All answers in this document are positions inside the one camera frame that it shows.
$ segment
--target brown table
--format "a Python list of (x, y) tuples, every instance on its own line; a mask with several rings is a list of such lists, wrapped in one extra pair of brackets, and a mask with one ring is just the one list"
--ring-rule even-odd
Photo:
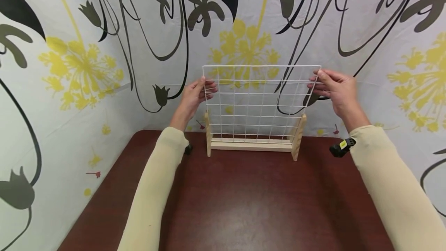
[[(114, 251), (159, 131), (139, 131), (106, 176), (60, 251)], [(204, 133), (177, 170), (160, 250), (393, 250), (350, 155), (338, 139), (304, 137), (289, 153), (212, 151)]]

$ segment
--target beige sleeve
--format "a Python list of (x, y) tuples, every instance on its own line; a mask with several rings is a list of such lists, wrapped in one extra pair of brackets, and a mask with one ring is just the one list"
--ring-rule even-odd
[(397, 251), (445, 251), (446, 228), (382, 128), (350, 133), (350, 152)]
[(161, 217), (188, 144), (182, 131), (162, 131), (141, 175), (118, 251), (158, 251)]

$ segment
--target white wire grid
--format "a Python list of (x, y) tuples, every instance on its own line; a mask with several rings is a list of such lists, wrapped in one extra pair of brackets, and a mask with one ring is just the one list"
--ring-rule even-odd
[[(309, 78), (320, 68), (319, 65), (203, 66), (203, 75), (215, 81), (218, 88), (212, 99), (206, 97), (212, 140), (285, 143), (282, 139), (286, 136), (292, 140), (294, 135), (290, 132), (305, 113), (313, 92), (307, 84), (316, 83)], [(284, 86), (281, 79), (285, 74), (288, 80)], [(279, 84), (281, 88), (275, 93)]]

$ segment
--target wristwatch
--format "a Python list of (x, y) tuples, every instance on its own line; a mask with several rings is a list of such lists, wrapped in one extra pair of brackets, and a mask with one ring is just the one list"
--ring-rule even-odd
[(335, 143), (330, 147), (330, 152), (334, 157), (343, 157), (350, 148), (356, 144), (353, 138), (342, 140), (340, 143)]

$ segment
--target yellow sticker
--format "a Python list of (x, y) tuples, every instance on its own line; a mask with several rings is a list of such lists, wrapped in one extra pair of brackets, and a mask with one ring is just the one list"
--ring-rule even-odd
[(343, 140), (339, 146), (341, 147), (341, 149), (344, 149), (347, 146), (347, 142), (345, 140)]

